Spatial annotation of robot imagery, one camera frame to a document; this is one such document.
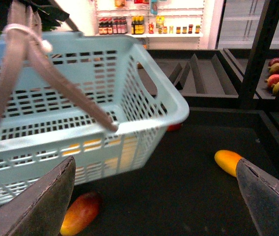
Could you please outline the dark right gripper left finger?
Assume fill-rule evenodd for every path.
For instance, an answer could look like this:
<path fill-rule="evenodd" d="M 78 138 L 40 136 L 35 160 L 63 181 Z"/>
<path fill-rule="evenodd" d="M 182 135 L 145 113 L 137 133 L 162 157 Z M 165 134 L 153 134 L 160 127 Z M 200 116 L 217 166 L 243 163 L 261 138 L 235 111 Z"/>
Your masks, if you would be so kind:
<path fill-rule="evenodd" d="M 74 188 L 73 156 L 0 207 L 0 236 L 56 236 Z"/>

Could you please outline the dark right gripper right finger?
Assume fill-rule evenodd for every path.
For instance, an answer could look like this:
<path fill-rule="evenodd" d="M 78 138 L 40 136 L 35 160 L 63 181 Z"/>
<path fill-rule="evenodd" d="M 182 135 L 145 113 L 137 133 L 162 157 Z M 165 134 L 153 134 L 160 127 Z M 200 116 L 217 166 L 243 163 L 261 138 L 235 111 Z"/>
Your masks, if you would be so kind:
<path fill-rule="evenodd" d="M 242 158 L 236 167 L 241 195 L 260 236 L 279 236 L 279 180 Z"/>

